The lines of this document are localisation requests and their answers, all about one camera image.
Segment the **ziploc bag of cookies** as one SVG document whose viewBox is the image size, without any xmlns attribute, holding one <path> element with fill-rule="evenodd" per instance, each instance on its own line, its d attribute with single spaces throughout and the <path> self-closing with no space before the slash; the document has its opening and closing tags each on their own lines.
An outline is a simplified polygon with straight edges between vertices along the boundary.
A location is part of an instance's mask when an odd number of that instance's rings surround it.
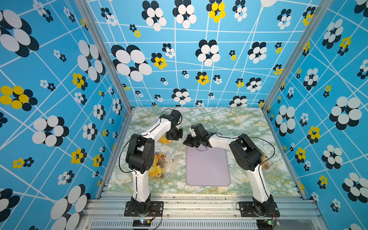
<svg viewBox="0 0 368 230">
<path fill-rule="evenodd" d="M 170 144 L 170 143 L 183 144 L 183 142 L 184 142 L 183 139 L 169 140 L 169 139 L 167 139 L 166 134 L 163 134 L 158 141 L 162 144 Z"/>
</svg>

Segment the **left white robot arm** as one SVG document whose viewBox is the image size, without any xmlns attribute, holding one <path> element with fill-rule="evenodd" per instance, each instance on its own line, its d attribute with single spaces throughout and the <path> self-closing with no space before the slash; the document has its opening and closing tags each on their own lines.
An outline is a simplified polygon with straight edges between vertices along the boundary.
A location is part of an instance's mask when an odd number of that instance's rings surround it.
<svg viewBox="0 0 368 230">
<path fill-rule="evenodd" d="M 162 113 L 147 131 L 133 134 L 126 143 L 126 163 L 134 181 L 130 204 L 139 214 L 145 215 L 152 210 L 148 180 L 149 169 L 154 165 L 155 143 L 164 135 L 168 140 L 180 140 L 183 137 L 183 130 L 178 128 L 181 121 L 182 114 L 172 109 L 170 114 Z"/>
</svg>

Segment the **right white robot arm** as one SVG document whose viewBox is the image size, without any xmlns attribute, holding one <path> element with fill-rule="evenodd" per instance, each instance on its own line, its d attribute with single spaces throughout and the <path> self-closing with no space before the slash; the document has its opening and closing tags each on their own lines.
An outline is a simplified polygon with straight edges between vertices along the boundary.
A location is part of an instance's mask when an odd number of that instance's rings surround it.
<svg viewBox="0 0 368 230">
<path fill-rule="evenodd" d="M 260 217 L 269 213 L 275 217 L 280 216 L 277 204 L 267 189 L 264 180 L 262 153 L 249 136 L 241 134 L 236 138 L 230 138 L 219 136 L 216 133 L 209 133 L 206 136 L 192 136 L 189 134 L 184 141 L 184 145 L 196 148 L 204 146 L 208 149 L 221 148 L 230 150 L 237 164 L 245 170 L 250 181 L 255 214 Z"/>
</svg>

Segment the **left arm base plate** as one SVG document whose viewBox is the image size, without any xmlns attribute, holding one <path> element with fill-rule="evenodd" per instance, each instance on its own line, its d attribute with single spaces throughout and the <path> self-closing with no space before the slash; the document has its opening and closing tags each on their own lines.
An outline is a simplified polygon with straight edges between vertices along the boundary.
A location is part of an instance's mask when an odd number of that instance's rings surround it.
<svg viewBox="0 0 368 230">
<path fill-rule="evenodd" d="M 148 201 L 146 203 L 138 201 L 128 201 L 125 206 L 125 217 L 161 217 L 163 215 L 164 202 Z"/>
</svg>

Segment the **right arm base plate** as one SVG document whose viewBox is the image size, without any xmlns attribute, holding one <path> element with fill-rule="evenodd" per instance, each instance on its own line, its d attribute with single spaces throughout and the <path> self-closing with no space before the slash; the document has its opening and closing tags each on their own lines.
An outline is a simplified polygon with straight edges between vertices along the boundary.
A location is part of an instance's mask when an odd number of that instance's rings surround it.
<svg viewBox="0 0 368 230">
<path fill-rule="evenodd" d="M 237 202 L 236 209 L 242 217 L 260 217 L 275 218 L 280 217 L 279 208 L 276 203 L 254 203 L 254 202 Z"/>
</svg>

